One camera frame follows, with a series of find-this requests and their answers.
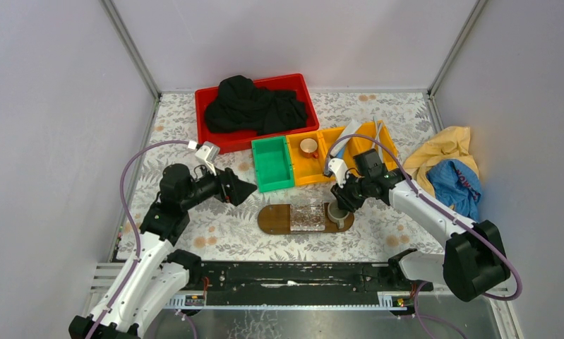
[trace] yellow towel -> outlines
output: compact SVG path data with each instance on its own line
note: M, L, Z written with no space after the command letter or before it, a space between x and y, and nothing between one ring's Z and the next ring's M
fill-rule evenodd
M433 185L427 180L427 171L440 161L457 159L468 166L477 177L479 168L469 154L471 128L450 126L426 141L404 162L404 169L415 178L416 182L432 196L436 196Z

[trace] green box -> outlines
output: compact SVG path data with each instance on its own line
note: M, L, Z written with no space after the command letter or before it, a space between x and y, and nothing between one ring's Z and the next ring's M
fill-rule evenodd
M259 192L294 187L292 161L285 136L253 140Z

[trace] red tray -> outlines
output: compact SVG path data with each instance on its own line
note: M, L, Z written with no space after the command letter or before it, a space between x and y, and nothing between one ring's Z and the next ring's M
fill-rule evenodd
M319 129L319 119L315 114L311 97L308 95L306 83L302 74L289 74L287 76L275 76L254 81L257 87L265 87L268 90L295 90L298 101L305 103L306 127L303 129L292 129L282 133L257 136L256 131L235 131L231 133L211 133L205 124L205 109L217 97L217 87L203 88L194 93L196 102L196 127L198 129L198 142L210 141L220 147L220 154L236 152L237 150L248 150L251 141L255 139L270 138L272 136L285 136L287 134L303 133Z

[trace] yellow plastic bin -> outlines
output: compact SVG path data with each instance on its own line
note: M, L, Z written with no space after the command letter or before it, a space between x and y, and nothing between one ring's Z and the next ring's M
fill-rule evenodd
M332 180L335 180L334 177L327 178L323 175L323 165L325 163L325 156L328 154L328 150L340 137L342 131L344 131L344 127L322 129L320 131L291 134L286 136L288 152L290 153L290 160L292 161L292 171L294 172L295 186L316 184L318 182L331 182ZM370 136L371 138L375 138L375 132L375 124L371 121L361 125L357 134L363 134ZM317 141L318 158L307 158L301 154L299 145L305 138L312 138ZM398 154L398 149L396 149L396 146L392 142L390 133L385 125L380 132L380 141L384 146L388 147L394 155ZM356 167L352 157L359 153L363 153L370 148L370 141L363 138L352 138L346 144L346 150L344 152L344 161L346 162L346 166L348 166L348 168ZM389 170L393 170L398 167L396 162L386 152L383 152L383 162Z
M300 142L306 138L312 138L317 141L318 157L316 159L314 157L304 157L301 154ZM323 176L323 165L325 163L325 156L328 154L328 149L322 147L324 142L320 131L289 134L286 136L286 142L288 144L290 160L292 161L295 186L315 184L317 182L328 182L332 180L332 178Z

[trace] blue towel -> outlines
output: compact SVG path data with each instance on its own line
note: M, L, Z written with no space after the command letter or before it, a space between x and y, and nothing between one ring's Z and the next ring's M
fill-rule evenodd
M479 221L477 204L481 200L481 182L468 166L456 159L439 162L427 172L427 179L436 190L436 199L446 206Z

